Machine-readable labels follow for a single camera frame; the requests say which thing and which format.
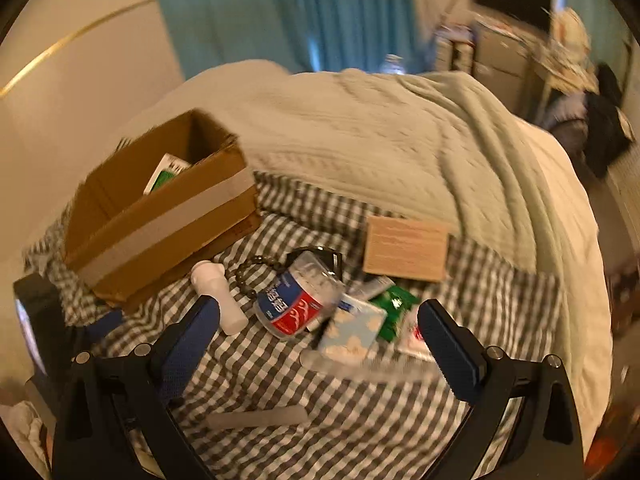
bed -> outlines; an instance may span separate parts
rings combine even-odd
[[[194,107],[239,135],[263,210],[258,232],[217,261],[232,268],[248,254],[290,249],[296,238],[340,248],[353,282],[364,278],[366,216],[449,222],[447,279],[403,286],[438,297],[481,342],[501,344],[513,357],[561,355],[588,449],[609,395],[609,306],[587,196],[551,135],[508,114],[466,75],[292,76],[258,60],[199,74],[116,135],[138,136]],[[27,262],[62,288],[66,322],[84,324],[104,307],[58,265],[64,220],[27,252]],[[270,279],[259,272],[250,284]],[[153,341],[193,300],[186,280],[175,283],[96,351],[123,354]],[[298,357],[309,338],[283,346],[253,327],[239,340],[214,340],[175,414],[196,451],[229,478],[419,478],[465,407],[436,375],[376,384],[305,370]],[[204,422],[211,413],[291,402],[307,406],[316,425],[215,434]],[[495,464],[514,413],[481,472]],[[335,439],[353,449],[336,450]],[[356,465],[358,456],[366,460]]]

plastic tube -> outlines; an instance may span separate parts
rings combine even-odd
[[[191,269],[191,283],[201,296],[211,296],[220,306],[220,327],[226,335],[236,335],[247,326],[247,316],[229,292],[225,266],[209,260],[198,262]]]

small box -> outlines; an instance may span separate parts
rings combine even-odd
[[[144,195],[165,153],[192,167]],[[118,150],[80,185],[65,263],[96,296],[130,312],[259,225],[237,137],[190,110]]]

blue curtain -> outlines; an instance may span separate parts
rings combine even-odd
[[[219,64],[269,59],[311,69],[299,0],[158,0],[186,78]]]
[[[315,70],[377,72],[386,54],[414,62],[413,0],[302,1]]]
[[[591,61],[607,63],[621,86],[629,62],[629,29],[615,5],[611,0],[565,0],[565,5],[578,13],[591,37]]]

knit blanket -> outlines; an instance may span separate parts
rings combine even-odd
[[[208,102],[249,164],[407,218],[437,219],[564,283],[568,241],[515,117],[471,76],[303,73]],[[581,354],[562,292],[554,352]]]

